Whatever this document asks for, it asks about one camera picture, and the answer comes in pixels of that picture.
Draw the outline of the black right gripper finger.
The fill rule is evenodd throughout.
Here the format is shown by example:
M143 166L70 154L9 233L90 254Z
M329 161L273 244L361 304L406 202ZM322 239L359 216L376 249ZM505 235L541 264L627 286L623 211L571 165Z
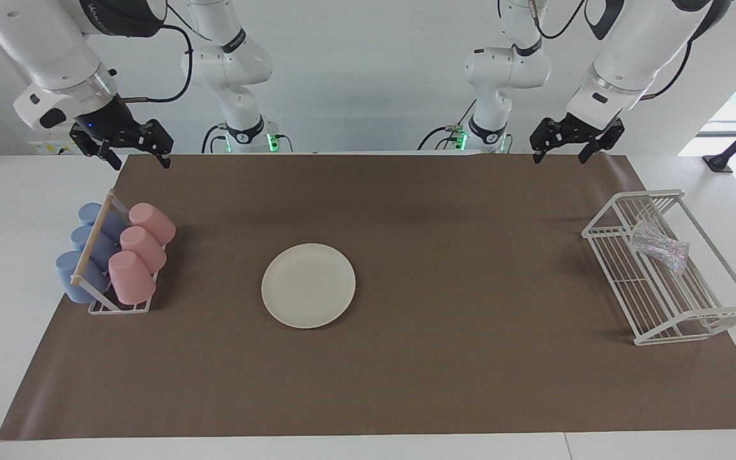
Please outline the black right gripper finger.
M169 155L173 145L172 137L157 119L151 119L143 124L143 151L154 155L164 169L171 166Z
M79 123L71 126L69 135L85 157L96 157L108 163L116 171L121 169L123 161L119 159L108 141L99 144Z

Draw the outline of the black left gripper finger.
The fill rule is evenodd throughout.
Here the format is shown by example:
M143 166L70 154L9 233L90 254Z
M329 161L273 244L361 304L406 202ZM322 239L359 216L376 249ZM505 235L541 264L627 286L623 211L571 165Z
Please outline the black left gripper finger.
M593 136L585 143L584 148L578 154L578 160L581 165L587 163L594 154L600 151L608 151L615 146L621 136L625 133L624 123L620 118L616 118L608 125L604 133L599 136Z
M534 129L530 135L530 146L533 151L532 158L535 165L541 163L549 151L567 144L565 137L566 121L566 117L560 121L544 118Z

